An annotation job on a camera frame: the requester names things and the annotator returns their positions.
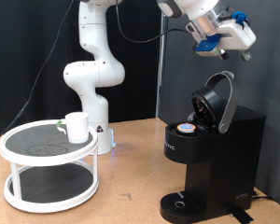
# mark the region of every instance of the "black mesh tray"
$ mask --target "black mesh tray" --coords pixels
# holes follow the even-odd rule
[[[21,198],[29,203],[56,203],[74,198],[93,183],[91,172],[73,163],[33,167],[20,174]]]
[[[71,153],[82,149],[92,141],[92,135],[87,142],[72,144],[67,135],[59,132],[55,124],[47,124],[24,129],[10,136],[6,148],[17,154],[31,157],[51,157]]]

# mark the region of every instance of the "black coffee machine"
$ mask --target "black coffee machine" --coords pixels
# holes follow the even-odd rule
[[[231,84],[228,102],[213,91],[223,78]],[[195,113],[186,122],[193,127],[190,132],[180,129],[181,123],[166,127],[165,156],[187,165],[185,191],[161,199],[161,215],[167,221],[243,217],[250,208],[265,116],[238,106],[239,97],[234,74],[216,74],[192,95]]]

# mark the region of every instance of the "coffee machine handle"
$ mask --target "coffee machine handle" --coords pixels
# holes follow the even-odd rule
[[[227,102],[227,105],[225,107],[221,122],[218,125],[218,131],[220,133],[226,133],[227,130],[231,126],[231,121],[234,115],[234,112],[236,110],[236,107],[240,100],[240,85],[234,78],[234,74],[231,72],[223,71],[221,73],[215,74],[212,77],[208,79],[208,81],[205,84],[205,87],[213,89],[216,84],[223,78],[226,78],[230,84],[231,84],[231,94],[230,98]]]

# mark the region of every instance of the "wooden table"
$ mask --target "wooden table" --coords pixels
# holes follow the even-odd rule
[[[3,196],[10,163],[0,156],[0,223],[168,223],[160,215],[160,200],[184,189],[186,165],[163,154],[166,124],[145,119],[110,126],[115,130],[117,146],[99,156],[100,187],[87,202],[67,211],[29,214],[10,206]],[[91,163],[92,156],[84,161]],[[254,224],[280,224],[280,205],[276,202],[257,200],[247,213],[255,219]],[[201,223],[239,224],[232,216]]]

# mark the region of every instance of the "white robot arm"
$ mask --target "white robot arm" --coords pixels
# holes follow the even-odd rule
[[[226,60],[226,49],[238,49],[243,59],[252,56],[245,53],[255,42],[250,29],[250,19],[243,12],[230,11],[219,0],[157,0],[163,13],[172,18],[187,14],[187,30],[197,44],[193,49],[201,56],[220,56]]]
[[[97,130],[98,153],[106,154],[114,146],[113,131],[108,126],[108,101],[95,88],[121,84],[125,77],[122,64],[112,55],[107,41],[105,13],[116,0],[80,0],[79,38],[84,50],[95,61],[68,64],[63,72],[65,83],[79,96],[82,110],[89,114],[89,124]]]

